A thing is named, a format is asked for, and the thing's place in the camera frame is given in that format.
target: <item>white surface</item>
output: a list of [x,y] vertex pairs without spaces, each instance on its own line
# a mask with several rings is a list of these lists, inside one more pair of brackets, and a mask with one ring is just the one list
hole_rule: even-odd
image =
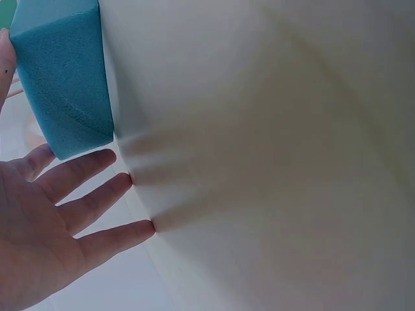
[[179,310],[415,309],[414,13],[101,0],[121,150]]
[[[29,115],[31,111],[24,94],[7,100],[0,116],[0,160],[22,157],[28,152],[24,143],[24,128]],[[117,151],[114,144],[109,147]],[[66,201],[81,197],[121,171],[126,169],[123,161],[119,159],[112,167],[73,192]],[[133,208],[140,208],[140,202],[133,190],[126,195],[126,198],[134,204]],[[138,218],[130,214],[127,201],[122,198],[100,220],[80,235],[127,224],[134,220]],[[173,311],[175,307],[167,295],[146,247],[141,245],[114,257],[100,268],[29,310]]]

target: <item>skin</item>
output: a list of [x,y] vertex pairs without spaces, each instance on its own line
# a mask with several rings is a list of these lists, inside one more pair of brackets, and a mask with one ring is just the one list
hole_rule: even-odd
[[[16,55],[7,30],[0,32],[0,109]],[[111,150],[70,160],[40,175],[54,159],[45,144],[26,157],[0,162],[0,311],[23,310],[61,290],[114,255],[154,234],[142,220],[75,239],[131,186],[116,175],[79,200],[56,204],[115,162]]]

